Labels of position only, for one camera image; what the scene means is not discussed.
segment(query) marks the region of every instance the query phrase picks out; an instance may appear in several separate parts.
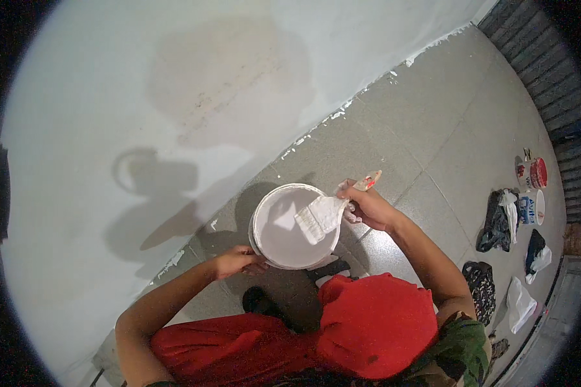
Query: paint can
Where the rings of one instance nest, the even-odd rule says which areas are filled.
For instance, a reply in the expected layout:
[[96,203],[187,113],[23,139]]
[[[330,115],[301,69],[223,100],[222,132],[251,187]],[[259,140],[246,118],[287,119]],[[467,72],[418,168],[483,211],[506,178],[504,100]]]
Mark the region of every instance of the paint can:
[[545,161],[539,157],[529,161],[520,162],[517,166],[517,178],[519,184],[528,190],[546,187],[547,173]]
[[542,225],[545,220],[545,195],[541,190],[520,193],[519,208],[521,223]]
[[285,270],[317,266],[333,252],[340,226],[317,244],[310,244],[295,222],[295,214],[325,193],[316,187],[291,183],[268,193],[256,207],[250,220],[248,237],[256,253],[267,263]]

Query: bucket rim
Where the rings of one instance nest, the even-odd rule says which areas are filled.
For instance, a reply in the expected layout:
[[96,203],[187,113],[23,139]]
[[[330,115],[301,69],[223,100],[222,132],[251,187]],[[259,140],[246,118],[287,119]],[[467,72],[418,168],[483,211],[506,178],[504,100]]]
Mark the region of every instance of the bucket rim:
[[[254,210],[254,213],[251,216],[250,219],[250,226],[248,227],[248,229],[251,229],[251,233],[250,233],[250,238],[254,239],[254,243],[255,243],[255,247],[258,248],[258,250],[261,252],[261,255],[263,255],[266,259],[267,259],[267,264],[270,264],[273,267],[277,267],[279,269],[285,269],[285,270],[301,270],[301,269],[308,269],[310,267],[315,266],[316,264],[318,264],[320,261],[322,261],[323,259],[325,259],[325,257],[327,257],[328,254],[323,255],[323,257],[314,263],[311,263],[310,265],[307,266],[302,266],[302,267],[293,267],[293,266],[285,266],[285,265],[281,265],[277,262],[275,262],[273,259],[271,259],[268,256],[265,256],[264,253],[262,253],[262,243],[261,243],[261,239],[260,239],[260,235],[256,235],[255,231],[255,221],[256,218],[258,217],[259,212],[262,210],[263,208],[263,204],[267,201],[267,199],[269,199],[273,194],[275,194],[276,192],[283,190],[285,188],[288,187],[293,187],[293,188],[302,188],[304,190],[310,190],[310,191],[314,191],[316,193],[318,193],[319,196],[327,196],[325,194],[325,192],[323,192],[322,190],[319,190],[318,188],[310,185],[310,184],[305,184],[305,183],[288,183],[288,184],[284,184],[284,185],[280,185],[279,187],[271,190],[271,192],[269,192],[267,195],[265,195],[260,203],[258,203],[258,205],[256,206],[256,209]],[[340,225],[336,228],[336,235],[333,239],[333,243],[331,246],[329,246],[329,254],[331,254],[333,252],[333,250],[335,249],[336,245],[338,244],[338,240],[340,239]]]

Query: white wall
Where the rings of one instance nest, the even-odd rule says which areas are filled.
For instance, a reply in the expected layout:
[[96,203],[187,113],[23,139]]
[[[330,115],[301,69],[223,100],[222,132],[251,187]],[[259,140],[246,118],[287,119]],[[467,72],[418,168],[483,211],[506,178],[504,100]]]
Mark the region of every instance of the white wall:
[[61,3],[23,59],[2,132],[5,274],[51,371],[90,383],[88,360],[118,315],[201,222],[482,4]]

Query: white plastic bag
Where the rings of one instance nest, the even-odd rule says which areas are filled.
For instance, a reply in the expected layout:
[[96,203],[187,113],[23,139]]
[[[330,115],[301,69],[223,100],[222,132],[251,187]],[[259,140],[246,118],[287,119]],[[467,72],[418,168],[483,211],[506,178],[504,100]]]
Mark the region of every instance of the white plastic bag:
[[508,305],[508,310],[510,310],[508,319],[510,330],[514,334],[521,329],[538,305],[517,277],[512,277],[510,287],[508,288],[506,304]]
[[525,282],[527,282],[528,285],[531,285],[534,279],[536,279],[536,274],[538,274],[539,271],[549,266],[551,263],[551,255],[553,255],[551,249],[549,249],[548,246],[545,246],[545,248],[534,257],[534,261],[530,265],[530,268],[535,271],[535,273],[527,274],[525,276]]
[[510,190],[504,188],[504,193],[499,200],[499,205],[504,208],[505,215],[508,218],[508,228],[510,228],[510,243],[517,243],[517,223],[519,223],[519,215],[517,213],[517,206],[514,204],[517,201],[515,194]]

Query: red cap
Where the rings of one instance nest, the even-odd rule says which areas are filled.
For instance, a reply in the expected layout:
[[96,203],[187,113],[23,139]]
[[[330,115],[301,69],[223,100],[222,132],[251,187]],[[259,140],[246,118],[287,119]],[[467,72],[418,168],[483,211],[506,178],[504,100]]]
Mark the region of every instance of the red cap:
[[354,282],[336,275],[319,297],[325,307],[317,352],[344,373],[370,379],[396,375],[437,336],[431,291],[390,273]]

